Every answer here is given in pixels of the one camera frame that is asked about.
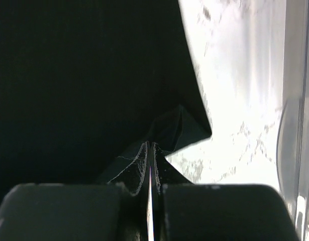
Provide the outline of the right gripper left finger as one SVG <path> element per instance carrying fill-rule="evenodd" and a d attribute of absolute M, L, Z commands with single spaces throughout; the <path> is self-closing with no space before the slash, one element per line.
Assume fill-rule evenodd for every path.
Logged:
<path fill-rule="evenodd" d="M 0 240 L 147 240 L 150 144 L 103 185 L 20 184 L 0 206 Z"/>

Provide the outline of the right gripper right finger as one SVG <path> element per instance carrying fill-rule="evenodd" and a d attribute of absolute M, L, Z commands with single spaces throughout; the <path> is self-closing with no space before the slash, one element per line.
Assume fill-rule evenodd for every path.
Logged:
<path fill-rule="evenodd" d="M 155 143 L 150 165 L 155 240 L 298 240 L 272 187 L 194 184 Z"/>

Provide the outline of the black t-shirt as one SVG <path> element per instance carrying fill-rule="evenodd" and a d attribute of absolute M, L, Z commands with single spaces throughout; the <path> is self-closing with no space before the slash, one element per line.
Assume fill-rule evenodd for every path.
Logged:
<path fill-rule="evenodd" d="M 178 1 L 0 1 L 0 192 L 89 183 L 179 106 L 211 136 Z"/>

